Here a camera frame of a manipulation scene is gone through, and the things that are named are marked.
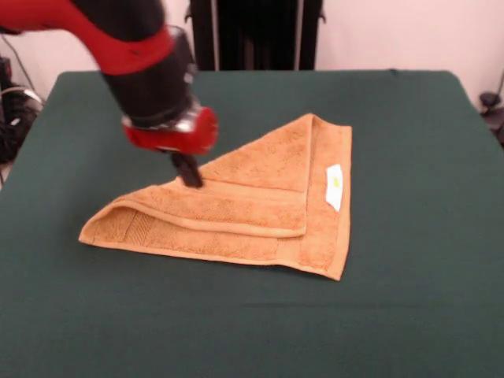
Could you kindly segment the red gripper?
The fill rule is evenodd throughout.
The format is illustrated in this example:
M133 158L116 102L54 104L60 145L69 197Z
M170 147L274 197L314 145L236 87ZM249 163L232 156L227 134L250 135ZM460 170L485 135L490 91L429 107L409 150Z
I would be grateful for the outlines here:
M204 154L217 141L218 122L208 107L190 110L174 124L154 128L139 128L128 117L122 118L128 140L146 150L175 151L170 154L178 176L187 187L202 187L203 179L198 162L191 154Z

